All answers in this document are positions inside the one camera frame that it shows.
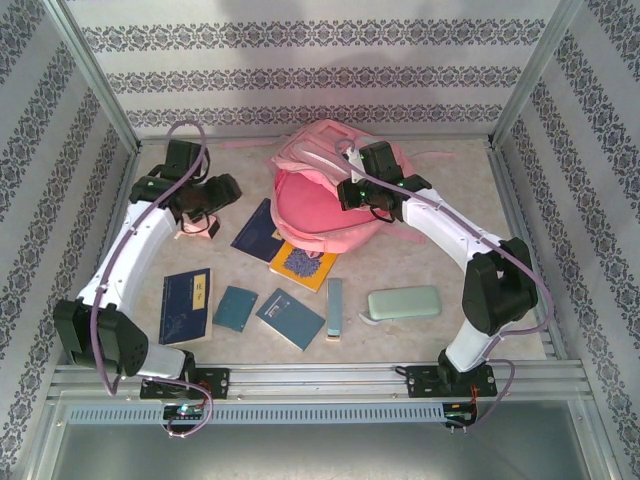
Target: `book cover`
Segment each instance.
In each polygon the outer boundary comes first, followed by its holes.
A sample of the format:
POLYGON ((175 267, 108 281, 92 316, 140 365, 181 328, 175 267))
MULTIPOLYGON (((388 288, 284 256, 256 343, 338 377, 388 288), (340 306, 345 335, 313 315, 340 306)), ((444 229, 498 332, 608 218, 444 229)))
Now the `book cover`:
POLYGON ((213 316, 213 323, 242 333, 257 299, 255 292, 228 286, 213 316))
POLYGON ((160 345, 204 337, 207 328, 210 270, 164 277, 160 345))
POLYGON ((271 220, 271 200, 265 198, 231 246, 269 263, 283 243, 284 239, 271 220))
POLYGON ((309 346, 324 325, 324 318, 280 288, 256 315, 301 350, 309 346))
POLYGON ((307 252, 285 242, 278 254, 271 261, 269 268, 290 278, 296 283, 314 292, 320 290, 322 282, 329 275, 329 270, 338 258, 336 253, 317 253, 310 257, 307 252))

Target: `yellow book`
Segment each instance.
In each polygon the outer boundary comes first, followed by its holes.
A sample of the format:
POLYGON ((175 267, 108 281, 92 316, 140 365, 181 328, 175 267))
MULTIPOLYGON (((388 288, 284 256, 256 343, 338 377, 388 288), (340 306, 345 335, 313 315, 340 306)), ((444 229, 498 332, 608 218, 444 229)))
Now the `yellow book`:
POLYGON ((285 242, 271 260, 269 269, 317 292, 329 275, 329 270, 338 258, 338 254, 318 253, 317 255, 312 258, 304 250, 285 242))

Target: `dark blue book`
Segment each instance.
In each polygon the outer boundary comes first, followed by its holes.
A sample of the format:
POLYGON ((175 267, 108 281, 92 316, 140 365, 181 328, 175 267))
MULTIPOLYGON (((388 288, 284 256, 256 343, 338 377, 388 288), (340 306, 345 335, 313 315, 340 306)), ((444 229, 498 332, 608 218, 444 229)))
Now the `dark blue book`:
POLYGON ((271 220, 271 200, 265 198, 231 246, 269 263, 283 243, 284 239, 271 220))
POLYGON ((204 337, 209 305, 209 269, 164 277, 160 345, 204 337))

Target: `teal notebook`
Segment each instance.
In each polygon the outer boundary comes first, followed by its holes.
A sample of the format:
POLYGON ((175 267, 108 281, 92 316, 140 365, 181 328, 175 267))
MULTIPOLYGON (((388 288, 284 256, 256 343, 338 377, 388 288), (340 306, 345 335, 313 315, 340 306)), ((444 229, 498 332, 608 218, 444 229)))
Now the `teal notebook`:
POLYGON ((228 286, 213 316, 213 323, 242 333, 257 299, 255 292, 228 286))
POLYGON ((324 318, 280 288, 256 315, 301 350, 309 346, 324 325, 324 318))

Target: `metal vent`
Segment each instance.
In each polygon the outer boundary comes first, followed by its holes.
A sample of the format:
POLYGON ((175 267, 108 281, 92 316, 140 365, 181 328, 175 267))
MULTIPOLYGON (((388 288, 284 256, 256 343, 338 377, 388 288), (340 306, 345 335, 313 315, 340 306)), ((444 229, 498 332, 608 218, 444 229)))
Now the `metal vent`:
POLYGON ((161 405, 77 406, 69 412, 72 425, 143 425, 162 419, 161 405))
MULTIPOLYGON (((87 406, 73 407, 70 424, 142 425, 157 424, 162 407, 87 406)), ((210 423, 239 424, 336 424, 336 423, 417 423, 443 422, 441 403, 382 403, 338 405, 229 405, 214 404, 210 423)), ((176 420, 176 424, 193 424, 195 420, 176 420)))

